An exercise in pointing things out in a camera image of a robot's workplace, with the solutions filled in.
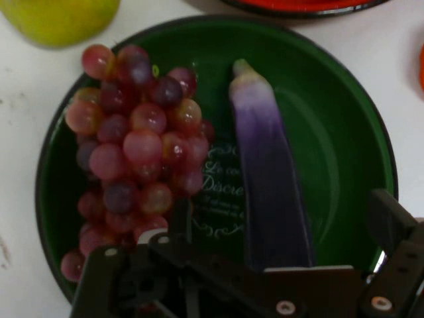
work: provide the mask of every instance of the bunch of grapes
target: bunch of grapes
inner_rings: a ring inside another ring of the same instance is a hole
[[[76,134],[78,166],[92,181],[77,206],[86,220],[79,248],[62,259],[62,273],[72,282],[97,247],[132,249],[166,231],[174,200],[201,190],[215,136],[193,100],[192,70],[177,67],[155,76],[147,51],[135,45],[117,55],[90,46],[82,64],[101,85],[78,90],[65,116]]]

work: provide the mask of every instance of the plate rim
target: plate rim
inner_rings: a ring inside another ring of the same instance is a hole
[[[342,15],[349,15],[365,9],[370,9],[378,5],[382,5],[390,0],[370,0],[367,3],[361,5],[344,6],[337,9],[325,9],[325,10],[301,10],[289,11],[289,10],[273,10],[269,6],[254,5],[246,3],[244,0],[221,0],[222,2],[244,11],[256,13],[259,15],[266,15],[269,17],[289,18],[289,19],[314,19],[314,18],[325,18],[325,17],[338,17]]]
[[[124,38],[122,41],[120,41],[118,44],[114,45],[112,47],[112,50],[115,52],[122,48],[123,46],[127,45],[129,42],[134,41],[136,38],[140,38],[142,36],[148,36],[149,34],[157,31],[161,31],[164,29],[167,29],[169,27],[172,27],[174,25],[180,25],[180,24],[190,24],[190,23],[198,23],[198,22],[240,22],[240,23],[247,23],[247,24],[256,24],[262,27],[268,27],[272,28],[274,30],[283,31],[286,33],[291,34],[292,36],[300,38],[302,41],[307,42],[308,44],[312,45],[315,49],[318,49],[321,51],[321,53],[324,53],[324,55],[328,55],[334,63],[342,69],[344,72],[347,73],[347,75],[351,78],[351,80],[360,88],[360,90],[363,92],[365,97],[369,100],[373,111],[375,112],[378,122],[381,126],[382,133],[384,135],[384,139],[386,141],[386,145],[389,152],[390,157],[390,163],[392,165],[392,178],[393,178],[393,186],[394,186],[394,197],[398,199],[399,190],[398,190],[398,170],[396,167],[396,158],[394,156],[394,151],[392,147],[392,143],[390,140],[390,136],[388,134],[388,130],[386,128],[386,125],[383,121],[383,118],[380,114],[380,112],[377,109],[376,104],[373,102],[371,97],[369,96],[368,92],[365,90],[365,88],[361,85],[361,83],[355,78],[355,76],[337,59],[335,58],[330,52],[328,52],[326,49],[315,43],[314,41],[310,40],[309,38],[287,28],[282,25],[279,25],[278,23],[274,23],[271,21],[264,21],[263,19],[259,19],[256,17],[240,17],[237,15],[193,15],[183,18],[178,18],[174,20],[170,20],[164,23],[158,23],[156,25],[150,26],[148,28],[142,29],[141,31],[138,31],[134,33],[131,36],[128,36]],[[46,233],[44,232],[44,222],[42,218],[42,200],[41,200],[41,189],[43,186],[43,176],[44,176],[44,167],[46,165],[47,157],[49,154],[49,148],[50,148],[50,142],[52,140],[52,137],[54,136],[56,129],[58,127],[58,121],[63,115],[64,109],[68,105],[68,101],[73,96],[74,91],[81,86],[85,81],[87,81],[89,77],[86,74],[82,74],[71,86],[71,88],[68,90],[68,92],[65,94],[64,98],[62,99],[61,103],[59,104],[59,107],[57,108],[56,112],[54,113],[54,116],[52,117],[47,133],[44,135],[44,140],[42,144],[42,148],[40,151],[40,155],[38,157],[38,164],[36,167],[36,180],[35,180],[35,213],[36,213],[36,223],[37,223],[37,230],[39,239],[42,245],[42,249],[44,252],[45,259],[48,263],[48,266],[50,268],[50,271],[58,284],[59,288],[62,290],[62,293],[64,294],[65,298],[72,303],[72,300],[74,296],[69,291],[69,288],[67,286],[67,283],[64,281],[62,274],[60,273],[60,269],[56,266],[55,261],[53,259],[53,255],[50,252],[50,248],[48,246],[47,240],[46,240]]]

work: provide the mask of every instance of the grape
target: grape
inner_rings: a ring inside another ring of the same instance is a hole
[[[111,76],[115,60],[111,49],[101,44],[86,48],[81,58],[84,71],[96,80],[106,80]]]
[[[138,242],[140,236],[150,230],[154,229],[167,229],[168,222],[160,215],[147,215],[138,220],[137,226],[132,231],[134,233],[134,240]]]
[[[142,56],[143,58],[149,58],[148,53],[145,49],[135,44],[129,44],[119,50],[118,62],[120,62],[121,60],[124,60],[125,58],[133,57],[133,56]]]
[[[132,231],[136,226],[136,216],[134,213],[114,214],[106,212],[106,224],[117,234],[124,234]]]
[[[123,86],[116,81],[103,81],[100,90],[100,105],[106,114],[128,115],[139,100],[133,87]]]
[[[100,104],[100,89],[94,87],[80,88],[75,93],[74,99],[80,101],[88,101],[93,104]]]
[[[172,206],[174,198],[170,188],[162,182],[146,185],[140,192],[140,210],[147,215],[163,214]]]
[[[73,249],[62,258],[60,270],[67,280],[78,283],[81,279],[84,263],[84,255],[78,249]]]
[[[123,150],[133,164],[150,164],[162,157],[162,141],[152,131],[132,131],[124,139]]]
[[[192,98],[197,89],[196,74],[188,68],[174,68],[168,76],[175,78],[183,89],[185,98]]]
[[[77,134],[95,134],[103,120],[103,112],[97,104],[74,101],[65,114],[65,122]]]
[[[91,222],[101,221],[105,214],[101,192],[96,189],[89,189],[84,192],[78,200],[77,209],[85,219]]]
[[[81,144],[77,151],[77,165],[85,172],[90,171],[89,159],[94,149],[99,146],[95,140],[88,140]]]
[[[171,126],[181,133],[194,135],[200,130],[201,109],[192,99],[185,98],[166,113]]]
[[[99,130],[97,131],[97,138],[100,142],[120,144],[124,141],[125,135],[128,131],[128,119],[122,115],[114,114],[102,122]]]
[[[136,180],[140,184],[155,182],[161,173],[160,161],[153,161],[149,164],[134,165],[132,167]]]
[[[106,208],[115,214],[130,213],[137,206],[138,189],[134,182],[120,180],[105,188],[103,200]]]
[[[168,181],[171,178],[171,176],[172,176],[172,168],[164,164],[160,171],[159,180]]]
[[[124,154],[116,144],[101,144],[89,159],[91,171],[102,180],[114,180],[127,170]]]
[[[162,161],[169,166],[183,162],[189,152],[189,143],[178,132],[162,135]]]
[[[184,171],[202,166],[209,151],[209,143],[203,136],[191,136],[187,138],[187,143],[189,145],[188,155],[180,167]]]
[[[156,134],[162,134],[166,129],[165,112],[153,103],[143,103],[137,106],[130,116],[131,129],[150,129]]]
[[[213,128],[213,125],[205,119],[201,120],[200,135],[205,137],[209,144],[213,144],[215,141],[215,129]]]
[[[193,196],[199,192],[203,186],[203,173],[201,168],[188,172],[175,172],[172,176],[172,185],[176,187],[181,195]]]
[[[183,89],[174,78],[163,76],[149,87],[150,100],[162,107],[177,105],[183,98]]]
[[[152,64],[140,54],[121,54],[117,65],[118,80],[124,85],[143,87],[153,81]]]
[[[79,238],[79,250],[85,257],[88,257],[96,248],[105,245],[116,245],[119,236],[104,225],[92,226],[81,234]]]
[[[81,229],[79,230],[79,237],[84,234],[86,231],[90,230],[92,224],[90,222],[85,222]]]

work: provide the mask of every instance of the table stain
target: table stain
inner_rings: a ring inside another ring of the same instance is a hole
[[[9,249],[7,248],[7,245],[5,241],[0,237],[0,250],[6,260],[6,262],[10,265],[11,264],[11,253],[9,252]]]

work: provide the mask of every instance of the yellow fruit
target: yellow fruit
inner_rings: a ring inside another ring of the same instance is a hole
[[[22,34],[43,46],[81,42],[104,30],[120,0],[0,0],[0,10]]]

